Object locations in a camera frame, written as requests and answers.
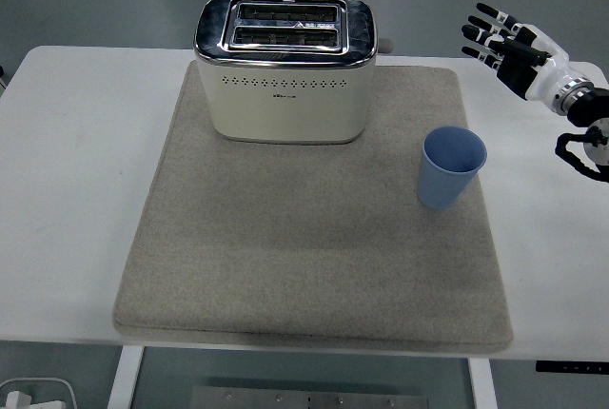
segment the blue cup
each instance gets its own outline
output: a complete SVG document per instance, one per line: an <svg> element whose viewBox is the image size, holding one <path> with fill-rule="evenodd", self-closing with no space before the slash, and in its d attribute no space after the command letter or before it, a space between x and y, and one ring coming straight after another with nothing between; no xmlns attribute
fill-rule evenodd
<svg viewBox="0 0 609 409"><path fill-rule="evenodd" d="M486 162L480 137L461 127L431 130L422 143L419 200L434 209L447 209Z"/></svg>

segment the cream toaster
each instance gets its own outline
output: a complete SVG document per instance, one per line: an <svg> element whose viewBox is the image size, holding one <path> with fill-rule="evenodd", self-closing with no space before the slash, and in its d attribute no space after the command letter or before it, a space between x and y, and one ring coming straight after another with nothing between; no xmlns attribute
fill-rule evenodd
<svg viewBox="0 0 609 409"><path fill-rule="evenodd" d="M211 122L235 140L349 142L363 130L377 44L360 0L210 0L194 51Z"/></svg>

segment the power strip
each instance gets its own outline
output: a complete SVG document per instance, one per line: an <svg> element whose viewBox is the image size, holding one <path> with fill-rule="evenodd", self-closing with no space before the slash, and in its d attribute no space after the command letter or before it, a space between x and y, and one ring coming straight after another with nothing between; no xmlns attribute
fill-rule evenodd
<svg viewBox="0 0 609 409"><path fill-rule="evenodd" d="M66 409L66 404L63 401L39 402L29 406L18 406L18 409Z"/></svg>
<svg viewBox="0 0 609 409"><path fill-rule="evenodd" d="M7 405L0 407L0 409L66 409L66 404L63 401L30 403L30 395L14 391L7 395Z"/></svg>

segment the gray felt mat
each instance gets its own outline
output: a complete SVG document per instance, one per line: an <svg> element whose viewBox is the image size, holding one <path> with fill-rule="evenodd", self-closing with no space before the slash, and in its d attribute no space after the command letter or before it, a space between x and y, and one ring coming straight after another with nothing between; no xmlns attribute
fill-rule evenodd
<svg viewBox="0 0 609 409"><path fill-rule="evenodd" d="M416 195L421 140L466 127L457 76L377 67L362 135L230 141L187 71L114 307L160 341L484 353L512 339L478 178Z"/></svg>

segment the robotic arm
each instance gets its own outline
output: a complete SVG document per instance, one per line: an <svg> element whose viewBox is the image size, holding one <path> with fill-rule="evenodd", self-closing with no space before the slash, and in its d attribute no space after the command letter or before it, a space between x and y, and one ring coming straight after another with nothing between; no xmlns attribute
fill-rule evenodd
<svg viewBox="0 0 609 409"><path fill-rule="evenodd" d="M609 90L595 88L572 69L568 54L535 26L522 24L483 3L476 8L501 26L470 16L470 24L462 27L463 35L484 51L465 47L462 52L495 70L499 80L521 99L541 101L574 126L587 128L581 135L561 135L555 152L582 175L609 183ZM599 171L588 168L570 152L570 142L583 143Z"/></svg>

